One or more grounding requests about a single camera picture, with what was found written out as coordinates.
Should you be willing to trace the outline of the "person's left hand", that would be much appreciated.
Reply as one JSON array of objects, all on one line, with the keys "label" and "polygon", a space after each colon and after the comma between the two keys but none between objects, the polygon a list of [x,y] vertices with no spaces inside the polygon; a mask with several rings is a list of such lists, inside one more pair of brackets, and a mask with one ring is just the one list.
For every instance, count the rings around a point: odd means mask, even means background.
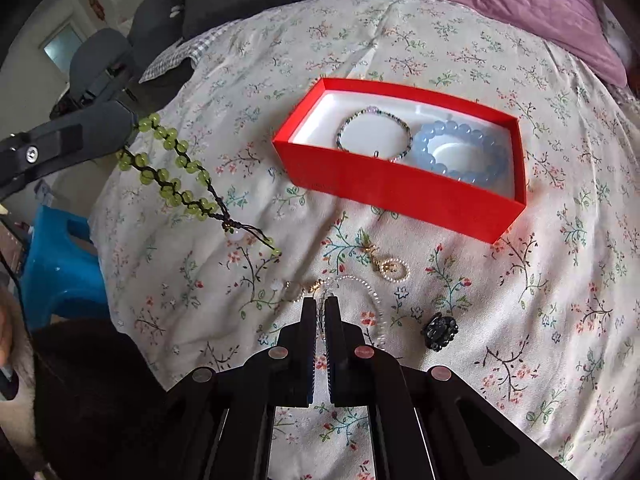
[{"label": "person's left hand", "polygon": [[1,401],[15,399],[20,388],[20,380],[11,363],[14,348],[16,322],[20,319],[20,307],[16,299],[8,291],[6,285],[1,285],[1,318],[0,318],[0,366],[1,366]]}]

